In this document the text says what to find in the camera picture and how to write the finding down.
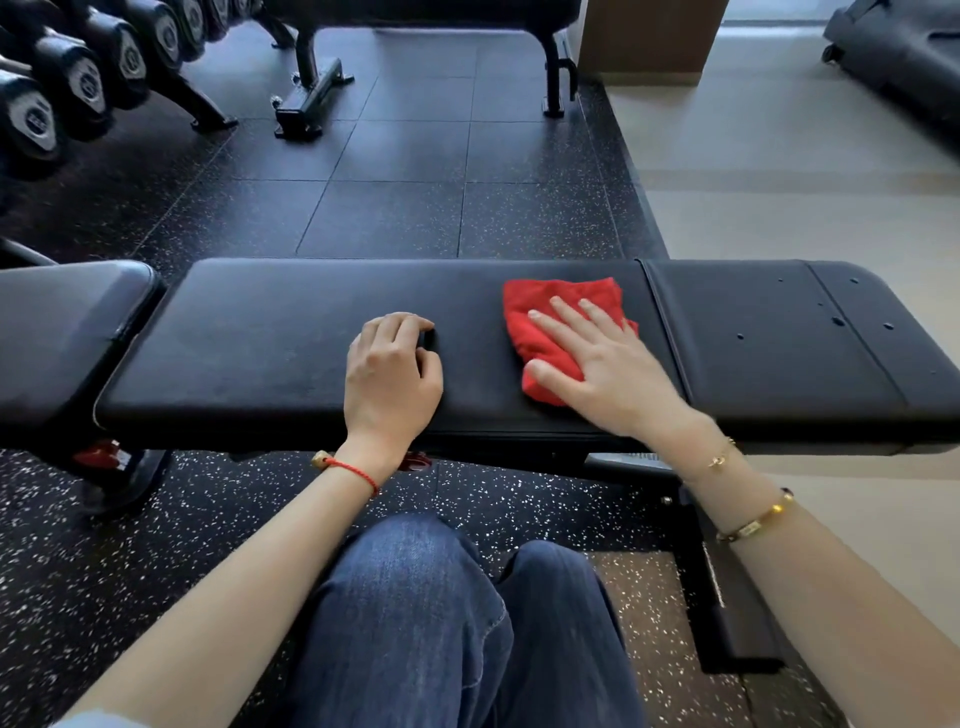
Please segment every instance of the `weight bench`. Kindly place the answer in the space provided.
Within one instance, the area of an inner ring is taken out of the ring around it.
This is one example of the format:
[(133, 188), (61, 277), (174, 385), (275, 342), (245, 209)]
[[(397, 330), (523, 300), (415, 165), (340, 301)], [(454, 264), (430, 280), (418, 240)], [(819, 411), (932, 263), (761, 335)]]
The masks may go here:
[[(880, 279), (847, 263), (214, 258), (164, 295), (142, 263), (0, 259), (31, 264), (0, 270), (0, 447), (85, 477), (90, 513), (142, 498), (168, 449), (336, 449), (348, 344), (393, 310), (431, 318), (425, 343), (444, 361), (417, 449), (620, 479), (588, 455), (636, 442), (521, 393), (501, 300), (514, 278), (615, 278), (679, 391), (747, 452), (960, 443), (960, 372)], [(697, 609), (725, 655), (716, 670), (776, 668), (765, 612), (718, 547), (697, 548), (713, 594)]]
[[(274, 37), (275, 47), (294, 47), (297, 52), (294, 89), (286, 99), (273, 101), (276, 135), (309, 139), (320, 134), (318, 115), (327, 92), (353, 81), (338, 58), (317, 64), (314, 36), (330, 27), (525, 31), (540, 42), (546, 56), (543, 114), (560, 118), (564, 115), (560, 70), (565, 68), (570, 75), (570, 101), (576, 98), (579, 77), (576, 63), (561, 58), (554, 35), (579, 16), (580, 0), (264, 0), (256, 20)], [(284, 24), (297, 30), (296, 40)]]

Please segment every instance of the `wheel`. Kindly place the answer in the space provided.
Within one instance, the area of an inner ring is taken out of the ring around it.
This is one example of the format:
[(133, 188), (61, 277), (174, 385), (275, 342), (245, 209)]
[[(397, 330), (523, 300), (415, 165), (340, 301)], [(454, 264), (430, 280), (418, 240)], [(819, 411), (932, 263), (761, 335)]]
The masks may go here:
[(843, 58), (843, 51), (837, 48), (833, 43), (824, 48), (820, 60), (824, 63), (838, 63)]

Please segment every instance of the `red towel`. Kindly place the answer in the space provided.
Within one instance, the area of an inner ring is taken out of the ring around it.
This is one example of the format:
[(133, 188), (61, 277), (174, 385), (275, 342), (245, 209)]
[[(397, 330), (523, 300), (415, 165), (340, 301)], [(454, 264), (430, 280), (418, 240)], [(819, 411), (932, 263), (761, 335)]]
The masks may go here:
[[(613, 279), (589, 280), (584, 283), (570, 283), (565, 280), (508, 280), (503, 284), (503, 314), (507, 319), (507, 331), (523, 363), (526, 364), (531, 359), (543, 359), (564, 374), (583, 381), (584, 373), (580, 371), (573, 357), (534, 326), (527, 315), (527, 312), (534, 308), (560, 321), (550, 304), (550, 299), (554, 296), (560, 296), (581, 313), (584, 311), (577, 302), (581, 299), (592, 301), (622, 326), (623, 291)], [(633, 321), (628, 323), (636, 331), (636, 324)], [(560, 398), (537, 384), (526, 370), (523, 372), (521, 385), (526, 395), (534, 400), (565, 406)]]

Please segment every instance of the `blue jeans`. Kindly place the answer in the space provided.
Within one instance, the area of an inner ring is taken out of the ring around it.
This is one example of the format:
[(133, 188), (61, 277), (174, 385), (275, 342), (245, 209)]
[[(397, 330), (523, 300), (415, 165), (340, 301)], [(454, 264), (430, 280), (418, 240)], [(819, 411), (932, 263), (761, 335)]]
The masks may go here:
[(406, 514), (346, 547), (277, 715), (286, 728), (646, 726), (616, 615), (587, 559), (521, 547), (494, 585), (476, 547)]

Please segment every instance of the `speckled floor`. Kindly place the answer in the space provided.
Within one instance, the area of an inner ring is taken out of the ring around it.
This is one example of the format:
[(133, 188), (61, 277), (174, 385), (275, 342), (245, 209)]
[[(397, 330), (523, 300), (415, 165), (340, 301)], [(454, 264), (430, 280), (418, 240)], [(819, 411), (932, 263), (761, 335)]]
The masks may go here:
[[(274, 139), (269, 98), (293, 59), (255, 25), (209, 46), (188, 75), (241, 117), (198, 136), (154, 99), (56, 177), (25, 188), (5, 235), (61, 261), (145, 260), (171, 282), (210, 255), (622, 257), (665, 255), (637, 198), (602, 87), (566, 119), (540, 116), (542, 51), (515, 34), (324, 31), (354, 85), (309, 145)], [(177, 453), (136, 512), (90, 523), (70, 478), (0, 451), (0, 715), (56, 718), (119, 652), (310, 479), (307, 455), (243, 463)], [(494, 564), (548, 538), (588, 552), (610, 587), (653, 725), (842, 723), (798, 662), (776, 676), (705, 675), (654, 488), (455, 463), (403, 474), (355, 527), (435, 511)], [(237, 724), (261, 725), (281, 650)]]

